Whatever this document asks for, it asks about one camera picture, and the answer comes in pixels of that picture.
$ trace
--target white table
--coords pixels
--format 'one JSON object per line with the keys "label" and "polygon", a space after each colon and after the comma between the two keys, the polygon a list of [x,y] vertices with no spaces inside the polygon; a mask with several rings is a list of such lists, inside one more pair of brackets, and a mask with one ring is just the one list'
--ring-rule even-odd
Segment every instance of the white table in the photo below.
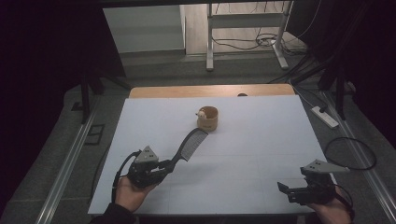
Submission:
{"label": "white table", "polygon": [[289,203],[276,182],[306,187],[300,167],[326,160],[299,96],[279,95],[127,99],[89,214],[105,212],[114,175],[130,153],[150,146],[160,161],[171,159],[204,105],[219,110],[219,127],[188,162],[177,164],[136,214],[310,212]]}

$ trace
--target metal frame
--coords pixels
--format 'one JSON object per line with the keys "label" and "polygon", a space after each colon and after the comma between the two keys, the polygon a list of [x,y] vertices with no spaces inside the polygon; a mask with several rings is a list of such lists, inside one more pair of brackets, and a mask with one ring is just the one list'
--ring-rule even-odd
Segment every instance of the metal frame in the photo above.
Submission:
{"label": "metal frame", "polygon": [[292,2],[290,1],[286,10],[282,13],[257,13],[257,14],[233,14],[213,15],[212,4],[207,5],[207,51],[206,70],[213,71],[213,29],[221,28],[252,28],[252,27],[279,27],[276,40],[271,41],[279,65],[282,69],[289,69],[288,63],[282,53],[282,36],[289,19]]}

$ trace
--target hand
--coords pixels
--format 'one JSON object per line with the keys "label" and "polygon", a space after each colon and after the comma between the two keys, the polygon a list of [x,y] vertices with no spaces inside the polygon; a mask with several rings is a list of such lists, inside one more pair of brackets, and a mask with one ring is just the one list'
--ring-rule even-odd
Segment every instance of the hand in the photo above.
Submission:
{"label": "hand", "polygon": [[133,185],[128,177],[122,177],[117,185],[115,203],[134,212],[140,207],[143,201],[145,201],[146,196],[148,196],[149,192],[155,187],[156,185],[151,185],[144,189],[140,189]]}
{"label": "hand", "polygon": [[[338,187],[335,187],[335,191],[341,195],[341,190]],[[333,199],[326,204],[311,203],[307,206],[317,212],[323,224],[348,224],[352,222],[346,207],[337,199]]]}

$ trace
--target wooden cup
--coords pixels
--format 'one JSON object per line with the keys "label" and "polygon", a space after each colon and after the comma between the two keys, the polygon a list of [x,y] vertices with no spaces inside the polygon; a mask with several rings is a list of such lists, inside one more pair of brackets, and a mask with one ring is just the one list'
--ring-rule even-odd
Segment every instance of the wooden cup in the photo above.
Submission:
{"label": "wooden cup", "polygon": [[199,109],[204,111],[206,118],[198,116],[197,126],[198,128],[210,133],[218,128],[219,111],[214,106],[204,106]]}

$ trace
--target power strip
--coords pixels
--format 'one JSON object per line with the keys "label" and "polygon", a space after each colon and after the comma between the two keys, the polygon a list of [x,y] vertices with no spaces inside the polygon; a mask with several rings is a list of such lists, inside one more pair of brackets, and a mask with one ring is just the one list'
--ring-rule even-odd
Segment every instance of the power strip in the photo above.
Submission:
{"label": "power strip", "polygon": [[320,107],[318,107],[318,106],[315,106],[311,109],[311,111],[316,116],[318,116],[318,118],[320,118],[323,122],[325,122],[327,124],[327,126],[329,126],[331,129],[338,127],[338,122],[335,121],[335,119],[330,117],[330,115],[328,115],[326,112],[321,113],[319,110],[320,110]]}

